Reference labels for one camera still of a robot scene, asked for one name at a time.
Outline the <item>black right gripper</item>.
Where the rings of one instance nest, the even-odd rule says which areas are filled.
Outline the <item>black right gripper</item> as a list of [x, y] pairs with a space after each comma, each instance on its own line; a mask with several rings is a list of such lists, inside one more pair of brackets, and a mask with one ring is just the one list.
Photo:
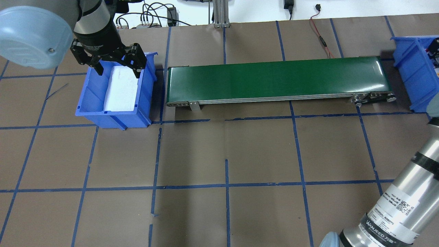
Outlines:
[[432, 61], [434, 68], [439, 67], [439, 38], [436, 37], [432, 40], [427, 48], [427, 55]]

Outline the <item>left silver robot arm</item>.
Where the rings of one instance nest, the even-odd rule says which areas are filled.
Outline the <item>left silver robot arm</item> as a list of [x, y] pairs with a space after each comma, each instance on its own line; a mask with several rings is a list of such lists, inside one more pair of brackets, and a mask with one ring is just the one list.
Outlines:
[[102, 75], [102, 61], [133, 70], [147, 66], [140, 44], [124, 45], [114, 24], [115, 0], [2, 0], [0, 53], [21, 66], [51, 69], [68, 50]]

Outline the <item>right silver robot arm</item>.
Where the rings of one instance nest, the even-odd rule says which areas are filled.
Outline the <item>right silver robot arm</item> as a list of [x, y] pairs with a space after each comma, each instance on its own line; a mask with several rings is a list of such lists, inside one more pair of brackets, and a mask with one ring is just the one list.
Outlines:
[[358, 226], [329, 232], [322, 247], [410, 247], [438, 214], [438, 35], [393, 37], [411, 110], [426, 112], [430, 138]]

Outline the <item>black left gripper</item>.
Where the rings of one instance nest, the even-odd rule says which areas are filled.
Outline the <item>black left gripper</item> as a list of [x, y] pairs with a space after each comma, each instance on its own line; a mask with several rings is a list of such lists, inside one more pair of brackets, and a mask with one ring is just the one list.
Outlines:
[[130, 46], [121, 44], [119, 47], [103, 47], [100, 50], [87, 49], [85, 44], [74, 39], [70, 50], [75, 59], [81, 65], [88, 65], [93, 68], [99, 76], [103, 75], [104, 68], [100, 61], [117, 62], [133, 70], [134, 76], [139, 79], [141, 72], [146, 68], [147, 58], [140, 44], [133, 43]]

